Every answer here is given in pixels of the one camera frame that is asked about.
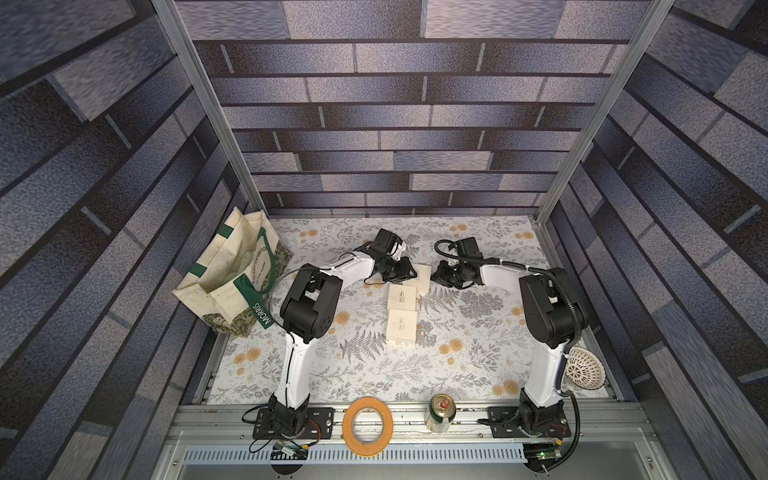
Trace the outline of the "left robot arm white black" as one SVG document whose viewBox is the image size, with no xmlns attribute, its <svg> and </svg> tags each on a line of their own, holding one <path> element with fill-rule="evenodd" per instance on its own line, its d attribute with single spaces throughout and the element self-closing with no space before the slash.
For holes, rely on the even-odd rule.
<svg viewBox="0 0 768 480">
<path fill-rule="evenodd" d="M 332 264 L 298 269 L 280 307 L 286 352 L 280 381 L 268 401 L 279 425 L 296 431 L 306 420 L 311 364 L 319 340 L 333 323 L 342 291 L 375 276 L 385 283 L 414 279 L 416 270 L 404 250 L 400 236 L 381 229 L 373 241 Z"/>
</svg>

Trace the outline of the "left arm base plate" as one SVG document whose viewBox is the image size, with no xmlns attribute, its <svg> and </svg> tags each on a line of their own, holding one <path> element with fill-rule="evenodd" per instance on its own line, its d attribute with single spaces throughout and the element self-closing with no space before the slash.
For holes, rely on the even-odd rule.
<svg viewBox="0 0 768 480">
<path fill-rule="evenodd" d="M 253 420 L 252 438 L 327 440 L 333 433 L 334 415 L 335 410 L 331 407 L 309 407 L 297 415 L 283 415 L 262 408 Z"/>
</svg>

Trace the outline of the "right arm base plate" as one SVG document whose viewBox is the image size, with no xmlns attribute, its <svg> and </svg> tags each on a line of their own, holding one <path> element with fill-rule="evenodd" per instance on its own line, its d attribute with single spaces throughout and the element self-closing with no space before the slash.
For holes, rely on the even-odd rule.
<svg viewBox="0 0 768 480">
<path fill-rule="evenodd" d="M 570 423 L 561 404 L 543 409 L 517 406 L 487 408 L 487 420 L 494 438 L 559 439 L 572 436 Z"/>
</svg>

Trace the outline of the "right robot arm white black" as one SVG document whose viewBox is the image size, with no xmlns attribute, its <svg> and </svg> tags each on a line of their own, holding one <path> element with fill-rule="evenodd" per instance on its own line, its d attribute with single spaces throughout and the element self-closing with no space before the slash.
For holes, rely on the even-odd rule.
<svg viewBox="0 0 768 480">
<path fill-rule="evenodd" d="M 562 411 L 562 398 L 569 394 L 562 388 L 568 356 L 587 323 L 565 270 L 485 258 L 473 237 L 441 239 L 434 248 L 443 259 L 433 281 L 456 289 L 491 286 L 521 295 L 526 327 L 535 345 L 517 416 L 528 430 L 553 423 Z"/>
</svg>

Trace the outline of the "cream drawer jewelry box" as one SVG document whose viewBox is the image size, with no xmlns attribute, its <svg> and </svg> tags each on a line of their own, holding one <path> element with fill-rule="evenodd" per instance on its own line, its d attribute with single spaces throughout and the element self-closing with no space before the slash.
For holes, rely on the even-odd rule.
<svg viewBox="0 0 768 480">
<path fill-rule="evenodd" d="M 417 334 L 417 312 L 392 309 L 388 311 L 386 340 L 401 344 L 415 344 Z"/>
</svg>

